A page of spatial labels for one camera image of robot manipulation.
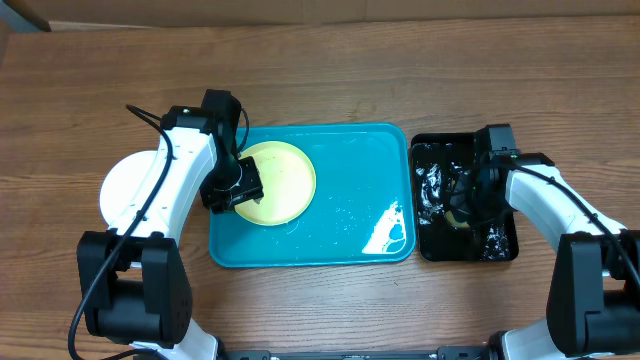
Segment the yellow green sponge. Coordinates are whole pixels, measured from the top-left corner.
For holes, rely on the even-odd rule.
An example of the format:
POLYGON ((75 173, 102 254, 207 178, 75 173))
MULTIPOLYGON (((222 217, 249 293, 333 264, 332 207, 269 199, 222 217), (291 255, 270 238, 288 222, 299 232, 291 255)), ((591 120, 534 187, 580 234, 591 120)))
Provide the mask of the yellow green sponge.
POLYGON ((455 229, 468 229, 469 215, 463 212, 448 210, 444 215, 446 221, 455 229))

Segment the light green plate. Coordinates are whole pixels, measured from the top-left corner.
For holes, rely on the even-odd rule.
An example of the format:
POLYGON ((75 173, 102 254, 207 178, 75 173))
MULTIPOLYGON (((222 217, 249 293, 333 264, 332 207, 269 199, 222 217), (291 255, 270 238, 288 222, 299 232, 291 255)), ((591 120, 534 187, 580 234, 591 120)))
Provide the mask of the light green plate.
POLYGON ((242 153, 242 159, 249 157, 259 172, 263 197, 236 205, 235 211, 261 226, 285 224, 301 215, 316 190, 316 172, 309 157, 282 141, 252 145, 242 153))

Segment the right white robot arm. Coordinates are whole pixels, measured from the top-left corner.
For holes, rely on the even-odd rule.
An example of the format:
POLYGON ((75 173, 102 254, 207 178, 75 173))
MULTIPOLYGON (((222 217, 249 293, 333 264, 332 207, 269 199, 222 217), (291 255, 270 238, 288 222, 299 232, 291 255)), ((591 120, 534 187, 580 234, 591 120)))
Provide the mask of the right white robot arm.
POLYGON ((639 233, 585 201, 541 153, 489 153, 443 174, 445 217, 522 213, 556 253, 544 319, 494 334, 492 359, 593 359, 639 350, 639 233))

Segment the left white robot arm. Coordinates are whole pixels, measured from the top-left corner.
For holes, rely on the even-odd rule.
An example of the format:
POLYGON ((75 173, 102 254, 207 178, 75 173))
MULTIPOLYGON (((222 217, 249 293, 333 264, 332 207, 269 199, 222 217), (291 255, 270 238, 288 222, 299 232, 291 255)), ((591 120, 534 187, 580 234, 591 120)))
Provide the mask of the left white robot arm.
POLYGON ((213 213, 263 195, 255 162, 236 140, 248 115, 240 105, 212 110, 174 106, 163 116, 129 111, 160 142, 132 197, 103 232, 85 232, 76 256, 82 299, 67 335, 79 353, 78 326, 125 345, 120 358, 218 359, 220 341, 193 318, 191 286, 179 254, 186 217, 198 193, 213 213))

